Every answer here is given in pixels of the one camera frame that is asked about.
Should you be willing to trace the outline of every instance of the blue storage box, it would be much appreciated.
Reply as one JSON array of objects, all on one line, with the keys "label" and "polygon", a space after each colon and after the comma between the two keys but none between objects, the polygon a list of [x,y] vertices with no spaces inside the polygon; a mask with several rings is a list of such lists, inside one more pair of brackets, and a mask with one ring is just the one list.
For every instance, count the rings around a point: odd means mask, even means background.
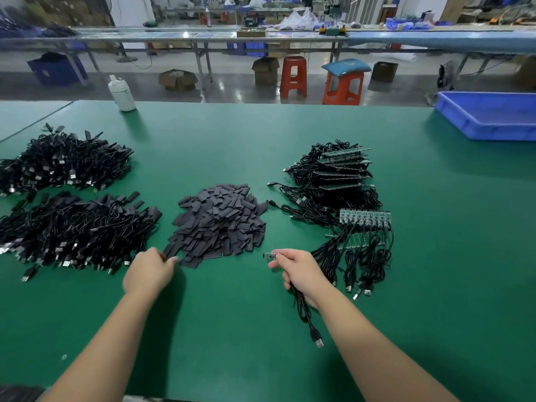
[{"label": "blue storage box", "polygon": [[469,139],[536,141],[536,93],[440,92],[435,109]]},{"label": "blue storage box", "polygon": [[[245,49],[248,50],[248,49],[266,49],[266,43],[264,42],[246,42],[245,43]],[[252,51],[252,52],[247,52],[247,55],[248,56],[258,56],[259,58],[262,58],[263,56],[266,56],[266,53],[265,52],[262,52],[262,51]]]},{"label": "blue storage box", "polygon": [[245,56],[245,42],[227,42],[227,49],[232,51],[233,55]]},{"label": "blue storage box", "polygon": [[[87,79],[87,73],[80,59],[75,56],[73,60],[82,77]],[[27,63],[39,83],[43,86],[69,86],[72,83],[79,82],[76,72],[66,55],[47,52],[39,59],[30,60]]]}]

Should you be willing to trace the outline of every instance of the factory floor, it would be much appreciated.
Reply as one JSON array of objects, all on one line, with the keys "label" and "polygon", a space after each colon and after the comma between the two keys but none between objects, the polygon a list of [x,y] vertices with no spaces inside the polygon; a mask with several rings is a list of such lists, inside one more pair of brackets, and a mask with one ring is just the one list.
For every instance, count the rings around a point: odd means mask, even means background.
[{"label": "factory floor", "polygon": [[[306,99],[291,92],[288,100],[281,100],[279,87],[255,86],[252,63],[257,59],[249,56],[232,56],[211,53],[210,60],[214,73],[213,82],[206,80],[206,90],[197,89],[190,92],[164,90],[158,84],[158,74],[172,68],[179,68],[198,73],[193,53],[159,52],[149,57],[145,53],[129,53],[138,57],[134,63],[117,63],[117,56],[110,53],[96,53],[97,63],[103,73],[115,74],[130,86],[135,100],[140,101],[185,101],[208,103],[291,103],[321,104],[324,95],[326,72],[321,66],[329,61],[329,53],[305,54],[308,60],[308,95]],[[26,61],[40,56],[37,52],[0,52],[0,100],[111,100],[111,95],[87,54],[80,55],[90,77],[90,85],[80,84],[69,87],[42,87],[36,80]],[[449,60],[461,60],[458,54],[418,54],[412,62],[403,62],[380,54],[342,53],[340,59],[360,59],[371,67],[379,60],[399,63],[397,74],[392,83],[370,80],[365,75],[362,105],[369,106],[426,106],[425,94],[437,91],[437,71],[439,65]],[[512,75],[517,65],[494,59],[488,64],[489,70],[481,75],[469,75],[477,72],[481,59],[470,59],[465,65],[462,76],[456,86],[457,90],[477,90],[490,92],[522,92],[513,84]],[[206,73],[206,61],[202,58]]]}]

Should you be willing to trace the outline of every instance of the orange plastic stool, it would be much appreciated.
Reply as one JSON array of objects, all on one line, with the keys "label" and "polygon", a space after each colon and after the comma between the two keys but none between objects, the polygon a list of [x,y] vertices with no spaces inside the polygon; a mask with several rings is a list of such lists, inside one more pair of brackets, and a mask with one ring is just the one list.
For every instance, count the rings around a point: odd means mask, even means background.
[{"label": "orange plastic stool", "polygon": [[[322,99],[322,104],[335,104],[337,106],[359,106],[365,73],[364,72],[350,72],[348,74],[344,74],[338,77],[337,79],[339,79],[339,85],[337,86],[337,90],[330,91],[332,78],[333,78],[333,75],[331,73],[328,73],[326,90],[324,92],[324,98]],[[358,94],[350,92],[350,83],[354,79],[359,79]]]},{"label": "orange plastic stool", "polygon": [[[291,70],[295,66],[298,68],[298,75],[291,76]],[[280,98],[288,99],[289,90],[294,89],[307,97],[307,61],[303,56],[287,56],[283,60],[281,86],[279,87]]]}]

